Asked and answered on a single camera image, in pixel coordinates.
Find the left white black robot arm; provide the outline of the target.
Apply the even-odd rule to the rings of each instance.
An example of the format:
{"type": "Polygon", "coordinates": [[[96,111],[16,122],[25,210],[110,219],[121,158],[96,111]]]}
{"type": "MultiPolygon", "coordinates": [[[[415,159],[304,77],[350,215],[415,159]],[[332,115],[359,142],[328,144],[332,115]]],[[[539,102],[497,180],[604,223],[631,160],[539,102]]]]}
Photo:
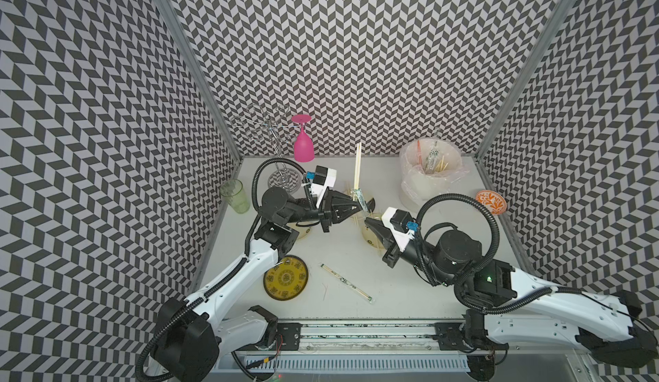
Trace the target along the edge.
{"type": "Polygon", "coordinates": [[[229,319],[233,305],[264,274],[277,267],[293,248],[298,222],[318,222],[324,232],[360,211],[359,203],[337,192],[336,169],[317,166],[306,171],[297,162],[271,158],[252,180],[252,207],[257,215],[245,238],[244,251],[228,267],[183,300],[171,299],[157,316],[154,335],[137,356],[139,381],[202,381],[226,354],[248,345],[274,344],[278,319],[261,306],[229,319]],[[304,198],[272,186],[258,191],[262,172],[272,164],[287,164],[301,177],[304,198]]]}

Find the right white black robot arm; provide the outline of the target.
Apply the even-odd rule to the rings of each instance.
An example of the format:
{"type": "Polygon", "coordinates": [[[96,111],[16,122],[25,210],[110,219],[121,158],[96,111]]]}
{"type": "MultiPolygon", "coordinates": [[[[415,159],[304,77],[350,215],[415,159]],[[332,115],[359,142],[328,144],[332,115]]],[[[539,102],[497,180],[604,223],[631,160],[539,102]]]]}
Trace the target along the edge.
{"type": "Polygon", "coordinates": [[[512,342],[567,344],[601,363],[643,368],[658,358],[658,340],[640,321],[636,294],[592,294],[549,282],[496,258],[500,232],[494,215],[476,199],[446,193],[422,205],[416,217],[388,208],[365,225],[385,248],[384,263],[403,260],[432,287],[448,287],[466,307],[461,332],[467,351],[504,349],[512,342]],[[423,217],[442,202],[476,209],[490,229],[490,245],[472,239],[452,222],[429,229],[423,217]]]}

